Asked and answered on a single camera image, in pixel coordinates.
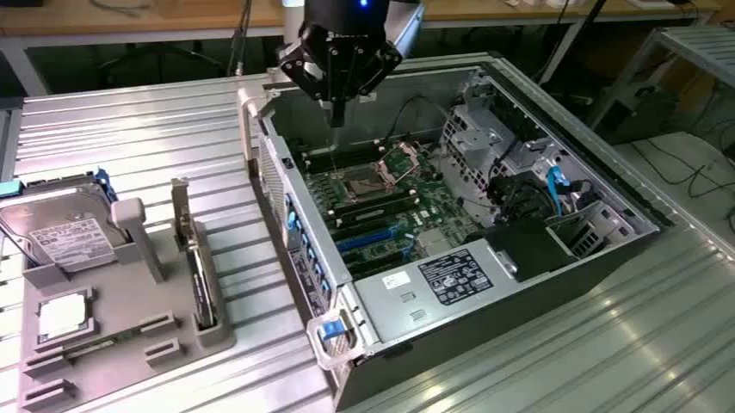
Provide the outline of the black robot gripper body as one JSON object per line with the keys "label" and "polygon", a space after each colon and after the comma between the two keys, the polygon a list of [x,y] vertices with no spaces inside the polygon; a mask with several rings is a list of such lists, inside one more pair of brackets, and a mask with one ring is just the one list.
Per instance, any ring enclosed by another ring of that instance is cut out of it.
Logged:
{"label": "black robot gripper body", "polygon": [[337,96],[340,69],[345,66],[345,54],[354,43],[382,41],[388,12],[386,1],[306,1],[302,24],[318,25],[329,32],[332,91]]}

